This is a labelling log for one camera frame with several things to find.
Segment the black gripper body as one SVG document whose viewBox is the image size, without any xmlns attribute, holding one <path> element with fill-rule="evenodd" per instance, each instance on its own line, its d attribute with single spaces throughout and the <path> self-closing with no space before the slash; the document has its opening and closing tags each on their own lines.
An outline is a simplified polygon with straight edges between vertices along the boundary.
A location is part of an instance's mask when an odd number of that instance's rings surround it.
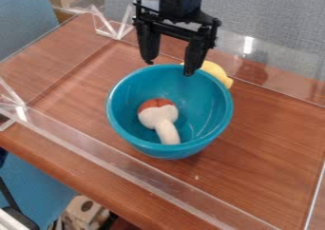
<svg viewBox="0 0 325 230">
<path fill-rule="evenodd" d="M 137 15 L 134 26 L 149 25 L 161 35 L 190 42 L 194 36 L 207 36 L 214 47 L 217 29 L 221 21 L 209 16 L 201 9 L 193 10 L 185 16 L 177 16 L 175 11 L 163 13 L 155 1 L 137 0 Z"/>
</svg>

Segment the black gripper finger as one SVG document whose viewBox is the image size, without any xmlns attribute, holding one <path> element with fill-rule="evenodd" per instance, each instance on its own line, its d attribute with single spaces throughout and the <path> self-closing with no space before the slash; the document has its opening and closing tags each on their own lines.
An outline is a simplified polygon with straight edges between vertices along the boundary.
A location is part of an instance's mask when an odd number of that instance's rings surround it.
<svg viewBox="0 0 325 230">
<path fill-rule="evenodd" d="M 138 26 L 138 46 L 146 64 L 153 65 L 159 55 L 162 35 L 149 25 Z"/>
<path fill-rule="evenodd" d="M 185 75 L 191 76 L 201 68 L 207 51 L 211 48 L 207 36 L 194 36 L 186 48 Z"/>
</svg>

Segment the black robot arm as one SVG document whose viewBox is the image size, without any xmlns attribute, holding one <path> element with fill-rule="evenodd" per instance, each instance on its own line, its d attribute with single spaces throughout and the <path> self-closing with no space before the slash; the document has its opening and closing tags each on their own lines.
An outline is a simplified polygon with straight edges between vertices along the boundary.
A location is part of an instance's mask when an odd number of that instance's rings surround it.
<svg viewBox="0 0 325 230">
<path fill-rule="evenodd" d="M 137 0 L 134 6 L 134 26 L 143 61 L 154 64 L 163 35 L 187 41 L 185 75 L 191 76 L 203 65 L 209 49 L 215 46 L 221 20 L 201 10 L 202 0 Z"/>
</svg>

